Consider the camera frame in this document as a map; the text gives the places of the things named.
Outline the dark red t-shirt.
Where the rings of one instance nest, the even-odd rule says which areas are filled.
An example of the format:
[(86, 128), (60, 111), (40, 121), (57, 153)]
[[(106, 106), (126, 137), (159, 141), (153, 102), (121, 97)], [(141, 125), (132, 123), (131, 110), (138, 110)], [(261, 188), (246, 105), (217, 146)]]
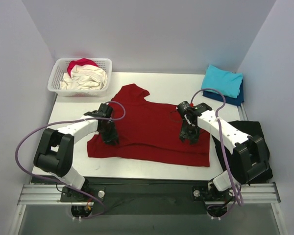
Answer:
[(180, 115), (175, 105), (147, 101), (149, 91), (130, 84), (112, 98), (119, 142), (105, 144), (102, 134), (87, 142), (90, 158), (121, 157), (174, 165), (209, 167), (210, 135), (201, 130), (198, 142), (181, 141)]

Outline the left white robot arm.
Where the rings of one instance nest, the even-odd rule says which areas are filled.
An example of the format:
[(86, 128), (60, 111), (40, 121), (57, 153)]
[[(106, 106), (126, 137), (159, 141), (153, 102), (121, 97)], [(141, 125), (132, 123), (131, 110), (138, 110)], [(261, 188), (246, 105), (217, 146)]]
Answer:
[(47, 128), (42, 133), (34, 166), (73, 187), (72, 196), (79, 202), (89, 197), (89, 189), (86, 179), (73, 167), (74, 145), (94, 132), (99, 133), (104, 144), (118, 144), (112, 113), (113, 108), (102, 103), (98, 110), (86, 112), (76, 122), (59, 129)]

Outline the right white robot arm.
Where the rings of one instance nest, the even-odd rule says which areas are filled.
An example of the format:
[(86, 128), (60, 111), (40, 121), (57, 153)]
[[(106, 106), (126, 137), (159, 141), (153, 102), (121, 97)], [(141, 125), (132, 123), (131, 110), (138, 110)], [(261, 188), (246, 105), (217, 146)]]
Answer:
[(269, 155), (262, 137), (240, 131), (205, 103), (191, 106), (183, 101), (176, 110), (182, 118), (181, 141), (188, 140), (190, 144), (195, 144), (199, 141), (200, 130), (204, 130), (219, 140), (232, 156), (231, 160), (224, 157), (226, 171), (212, 179), (207, 188), (211, 199), (218, 200), (227, 189), (248, 184), (269, 170)]

